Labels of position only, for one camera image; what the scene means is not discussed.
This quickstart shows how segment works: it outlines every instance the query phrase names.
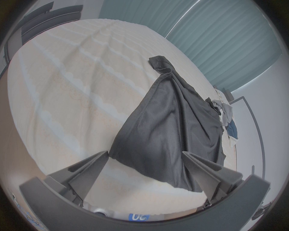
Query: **black garment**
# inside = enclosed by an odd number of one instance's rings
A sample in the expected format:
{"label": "black garment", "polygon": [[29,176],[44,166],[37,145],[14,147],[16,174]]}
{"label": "black garment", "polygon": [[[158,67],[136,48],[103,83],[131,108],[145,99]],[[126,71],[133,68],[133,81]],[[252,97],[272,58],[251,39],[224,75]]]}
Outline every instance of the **black garment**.
{"label": "black garment", "polygon": [[219,114],[164,56],[149,58],[149,63],[161,75],[120,129],[109,156],[145,176],[201,192],[181,152],[223,165]]}

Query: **black fabric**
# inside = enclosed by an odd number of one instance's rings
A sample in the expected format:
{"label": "black fabric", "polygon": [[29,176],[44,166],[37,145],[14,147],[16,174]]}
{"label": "black fabric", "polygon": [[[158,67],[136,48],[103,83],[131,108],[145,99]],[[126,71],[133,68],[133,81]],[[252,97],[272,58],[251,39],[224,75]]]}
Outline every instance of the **black fabric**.
{"label": "black fabric", "polygon": [[219,114],[164,56],[149,58],[149,63],[161,75],[120,129],[109,156],[145,176],[201,192],[181,152],[223,165]]}

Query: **bed sheet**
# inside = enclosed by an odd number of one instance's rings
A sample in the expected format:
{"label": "bed sheet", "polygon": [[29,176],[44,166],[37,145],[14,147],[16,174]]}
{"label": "bed sheet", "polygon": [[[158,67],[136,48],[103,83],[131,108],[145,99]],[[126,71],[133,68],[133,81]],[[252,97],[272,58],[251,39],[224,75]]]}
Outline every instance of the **bed sheet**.
{"label": "bed sheet", "polygon": [[[108,19],[52,28],[15,54],[8,97],[17,131],[48,175],[110,149],[128,116],[159,74],[149,57],[163,55],[203,99],[220,99],[200,70],[146,26]],[[236,170],[226,130],[224,166]],[[145,177],[109,159],[85,201],[104,209],[167,214],[201,206],[204,193]]]}

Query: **teal curtain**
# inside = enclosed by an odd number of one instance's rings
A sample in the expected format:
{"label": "teal curtain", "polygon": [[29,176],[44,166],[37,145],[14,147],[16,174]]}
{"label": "teal curtain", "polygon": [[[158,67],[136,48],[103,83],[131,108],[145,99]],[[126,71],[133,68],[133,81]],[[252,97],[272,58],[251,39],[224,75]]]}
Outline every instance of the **teal curtain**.
{"label": "teal curtain", "polygon": [[251,0],[105,0],[99,17],[158,32],[220,90],[243,86],[282,54],[270,25]]}

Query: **wooden floor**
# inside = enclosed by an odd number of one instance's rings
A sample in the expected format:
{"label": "wooden floor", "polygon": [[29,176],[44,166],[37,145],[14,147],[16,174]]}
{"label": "wooden floor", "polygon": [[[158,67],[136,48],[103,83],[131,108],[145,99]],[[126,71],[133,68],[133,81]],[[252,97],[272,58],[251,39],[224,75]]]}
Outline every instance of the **wooden floor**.
{"label": "wooden floor", "polygon": [[13,206],[22,216],[31,218],[30,222],[35,225],[38,220],[33,217],[19,185],[35,176],[44,179],[45,175],[28,154],[15,128],[8,101],[7,72],[0,79],[0,184]]}

